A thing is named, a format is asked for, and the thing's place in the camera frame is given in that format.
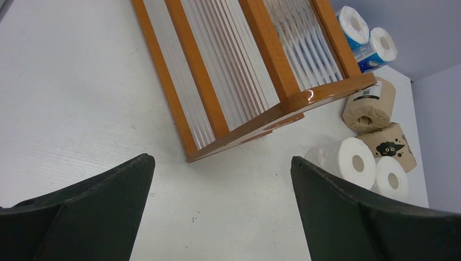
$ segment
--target white paper roll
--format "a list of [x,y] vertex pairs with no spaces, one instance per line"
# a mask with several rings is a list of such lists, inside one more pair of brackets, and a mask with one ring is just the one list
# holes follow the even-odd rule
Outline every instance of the white paper roll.
[[365,189],[371,189],[376,177],[376,163],[363,141],[348,138],[316,148],[305,157],[327,172]]
[[376,181],[372,191],[398,201],[408,197],[407,175],[396,159],[376,158]]
[[354,50],[362,72],[374,71],[397,58],[397,48],[389,33],[381,27],[370,32],[368,43]]
[[368,42],[370,30],[365,20],[355,9],[344,6],[336,13],[336,18],[352,50]]

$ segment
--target kraft paper wrapper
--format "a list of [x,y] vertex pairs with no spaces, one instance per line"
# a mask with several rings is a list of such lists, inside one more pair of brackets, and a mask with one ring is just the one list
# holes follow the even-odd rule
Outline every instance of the kraft paper wrapper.
[[387,80],[376,77],[381,81],[381,95],[379,99],[362,98],[354,101],[355,95],[347,99],[342,119],[346,125],[361,133],[371,133],[389,126],[395,101],[395,87]]
[[370,148],[375,158],[383,156],[395,158],[406,173],[416,167],[415,157],[398,123],[391,123],[377,132],[359,135],[357,139],[362,140]]

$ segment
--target toilet paper roll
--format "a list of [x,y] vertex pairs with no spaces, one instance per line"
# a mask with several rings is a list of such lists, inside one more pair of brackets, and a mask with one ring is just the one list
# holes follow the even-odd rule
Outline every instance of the toilet paper roll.
[[400,163],[389,156],[376,159],[376,180],[371,191],[402,201],[408,197],[408,179]]
[[342,114],[344,123],[360,134],[390,125],[395,87],[381,77],[376,77],[376,81],[373,86],[349,96]]
[[325,171],[365,189],[371,189],[376,177],[376,163],[370,149],[359,139],[312,148],[305,157]]
[[397,49],[389,33],[381,27],[370,32],[367,44],[354,50],[354,56],[362,72],[372,72],[397,57]]
[[365,20],[355,9],[344,6],[336,13],[336,18],[352,50],[368,42],[370,30]]
[[377,132],[359,135],[357,139],[370,148],[375,158],[390,156],[396,159],[406,173],[416,167],[415,156],[398,123],[391,123]]

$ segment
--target transparent ribbed panel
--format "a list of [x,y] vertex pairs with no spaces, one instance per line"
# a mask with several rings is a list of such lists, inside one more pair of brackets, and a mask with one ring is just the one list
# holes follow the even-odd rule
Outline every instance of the transparent ribbed panel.
[[163,0],[145,0],[144,4],[195,144],[198,149],[203,148],[213,142],[215,137],[168,9]]
[[300,89],[342,80],[308,0],[263,0]]
[[229,130],[279,103],[237,0],[182,0]]

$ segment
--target wooden frame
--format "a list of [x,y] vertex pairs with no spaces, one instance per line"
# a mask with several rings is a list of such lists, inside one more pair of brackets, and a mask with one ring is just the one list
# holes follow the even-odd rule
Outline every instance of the wooden frame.
[[372,73],[360,72],[329,1],[311,0],[310,4],[344,80],[301,92],[263,0],[239,0],[280,103],[229,131],[181,1],[164,0],[216,137],[211,144],[198,150],[155,37],[144,1],[132,1],[189,162],[268,135],[276,128],[302,119],[303,112],[309,109],[346,97],[376,83]]

